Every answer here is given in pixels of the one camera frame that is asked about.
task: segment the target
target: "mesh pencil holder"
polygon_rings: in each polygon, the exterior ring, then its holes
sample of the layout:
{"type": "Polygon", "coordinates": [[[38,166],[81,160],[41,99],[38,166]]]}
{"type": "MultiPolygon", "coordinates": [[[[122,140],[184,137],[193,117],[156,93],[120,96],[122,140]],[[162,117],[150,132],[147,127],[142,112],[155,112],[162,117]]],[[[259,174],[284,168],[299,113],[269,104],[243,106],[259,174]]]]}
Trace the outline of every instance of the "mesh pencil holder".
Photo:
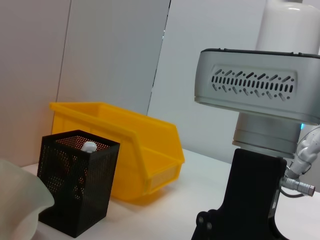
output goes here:
{"type": "Polygon", "coordinates": [[[81,130],[44,136],[37,176],[55,204],[39,221],[76,238],[106,217],[119,147],[81,130]],[[95,152],[81,150],[87,141],[97,145],[95,152]]]}

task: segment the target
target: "white wall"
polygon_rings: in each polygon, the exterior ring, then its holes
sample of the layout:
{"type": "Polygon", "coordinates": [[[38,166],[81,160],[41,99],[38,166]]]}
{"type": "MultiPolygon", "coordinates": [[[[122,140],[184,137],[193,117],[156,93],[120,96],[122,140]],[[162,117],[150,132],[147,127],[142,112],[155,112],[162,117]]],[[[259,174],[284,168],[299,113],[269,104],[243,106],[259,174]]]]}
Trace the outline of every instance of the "white wall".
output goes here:
{"type": "MultiPolygon", "coordinates": [[[[320,8],[318,0],[304,3],[320,8]]],[[[176,124],[185,149],[232,162],[238,113],[194,102],[199,54],[207,48],[254,50],[264,5],[265,0],[172,1],[148,115],[176,124]]],[[[320,175],[307,178],[320,186],[320,175]]]]}
{"type": "Polygon", "coordinates": [[[0,158],[39,161],[52,129],[70,0],[0,1],[0,158]]]}
{"type": "Polygon", "coordinates": [[[147,114],[169,3],[72,1],[58,100],[147,114]]]}

